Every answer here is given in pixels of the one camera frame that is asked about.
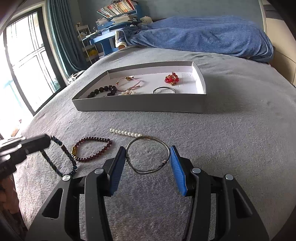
metal screw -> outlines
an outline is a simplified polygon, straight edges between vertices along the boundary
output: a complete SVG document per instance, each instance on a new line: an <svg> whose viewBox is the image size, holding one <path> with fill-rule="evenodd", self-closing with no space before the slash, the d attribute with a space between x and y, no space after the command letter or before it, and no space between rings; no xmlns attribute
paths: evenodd
<svg viewBox="0 0 296 241"><path fill-rule="evenodd" d="M71 179L70 175L65 175L65 176L62 177L62 180L65 181L65 182L69 181L70 179Z"/></svg>
<svg viewBox="0 0 296 241"><path fill-rule="evenodd" d="M192 172L198 174L201 172L201 169L199 169L198 167L194 167L192 168Z"/></svg>
<svg viewBox="0 0 296 241"><path fill-rule="evenodd" d="M95 169L95 174L102 174L103 172L104 172L104 169L103 168L97 168L97 169Z"/></svg>
<svg viewBox="0 0 296 241"><path fill-rule="evenodd" d="M231 174L226 174L225 178L230 181L233 180L233 176Z"/></svg>

window frame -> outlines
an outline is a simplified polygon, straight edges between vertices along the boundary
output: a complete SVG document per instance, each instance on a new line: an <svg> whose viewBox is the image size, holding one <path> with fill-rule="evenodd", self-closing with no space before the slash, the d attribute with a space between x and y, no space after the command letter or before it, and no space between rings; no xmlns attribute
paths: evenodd
<svg viewBox="0 0 296 241"><path fill-rule="evenodd" d="M16 21L18 21L18 20L32 14L32 13L35 13L35 12L37 12L39 28L40 28L43 44L44 44L44 47L45 47L49 62L51 64L51 66L52 66L54 74L56 75L57 81L58 81L59 85L61 86L61 88L57 92L53 93L36 111L33 110L32 106L30 105L29 101L27 100L27 98L26 98L24 92L22 91L22 89L21 89L21 87L20 87L20 85L18 83L18 80L17 80L17 78L15 76L12 64L10 62L9 54L8 54L7 36L6 36L6 28L8 26L10 26L14 22L16 22ZM6 55L8 67L9 67L12 79L13 79L15 85L16 85L16 88L17 88L18 92L20 93L20 96L22 97L22 99L23 99L24 103L26 104L26 106L28 107L29 111L32 113L33 116L35 116L53 97L55 97L55 95L57 95L61 90L63 90L67 86L66 83L63 80L63 77L62 77L61 72L60 72L60 70L59 70L59 68L57 66L57 63L56 63L55 58L54 58L53 53L52 53L52 49L51 49L50 44L49 44L48 36L47 36L47 33L46 33L46 29L45 29L44 19L43 19L43 9L42 9L42 7L37 7L35 9L32 9L30 11L27 11L27 12L17 16L16 18L13 18L7 24L7 27L3 31L3 42L4 42L5 55Z"/></svg>

blue desk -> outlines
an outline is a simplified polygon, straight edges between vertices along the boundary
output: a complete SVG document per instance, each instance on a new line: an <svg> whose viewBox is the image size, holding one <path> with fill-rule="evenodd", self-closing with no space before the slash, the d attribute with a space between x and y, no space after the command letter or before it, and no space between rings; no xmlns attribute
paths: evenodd
<svg viewBox="0 0 296 241"><path fill-rule="evenodd" d="M115 25L111 25L110 27L102 30L102 35L95 37L93 39L90 39L90 44L96 44L100 43L102 45L104 55L111 54L118 50L118 48L112 48L110 44L110 39L115 37L115 31L120 30L123 27L130 26L131 24L137 25L138 22L123 22Z"/></svg>

red bead bracelet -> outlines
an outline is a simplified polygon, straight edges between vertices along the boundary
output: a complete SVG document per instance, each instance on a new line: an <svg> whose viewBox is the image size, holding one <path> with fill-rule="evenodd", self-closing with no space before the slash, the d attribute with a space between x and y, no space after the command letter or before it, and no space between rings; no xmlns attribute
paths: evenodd
<svg viewBox="0 0 296 241"><path fill-rule="evenodd" d="M100 151L98 151L94 155L89 156L89 157L79 158L76 156L77 155L77 148L78 148L79 144L81 144L82 142L85 142L85 141L99 141L99 142L106 142L107 144L103 147L103 149L101 149ZM110 147L111 144L112 144L112 141L110 141L109 138L107 139L107 138L100 138L100 137L84 137L81 140L79 140L78 142L76 142L76 144L72 147L72 155L76 161L83 161L83 162L90 161L90 160L93 160L93 159L99 157L100 155L102 155L102 153L105 152Z"/></svg>

silver bangle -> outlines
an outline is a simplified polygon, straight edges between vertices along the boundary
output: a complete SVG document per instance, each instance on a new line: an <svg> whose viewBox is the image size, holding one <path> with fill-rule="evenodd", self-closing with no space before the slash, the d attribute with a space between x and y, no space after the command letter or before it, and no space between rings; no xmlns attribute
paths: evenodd
<svg viewBox="0 0 296 241"><path fill-rule="evenodd" d="M137 140L140 140L140 139L148 139L148 140L154 140L154 141L157 141L158 143L162 144L168 151L168 155L167 155L167 158L164 159L161 164L155 168L155 169L150 169L150 170L139 170L139 169L136 169L135 167L133 167L133 165L131 164L130 162L130 157L128 155L128 149L130 148L131 144L133 144L135 141ZM140 137L136 137L135 139L133 139L126 147L126 161L127 163L130 165L130 167L138 174L140 175L145 175L145 174L150 174L150 173L154 173L154 172L157 172L159 171L160 169L162 169L164 167L165 164L168 163L170 159L170 148L168 147L167 144L165 144L162 140L159 140L158 138L156 137L152 137L152 136L140 136Z"/></svg>
<svg viewBox="0 0 296 241"><path fill-rule="evenodd" d="M153 90L153 94L155 94L155 91L158 90L158 89L169 89L169 90L172 90L176 94L176 90L175 89L173 89L171 87L167 87L167 86L156 88L155 90Z"/></svg>

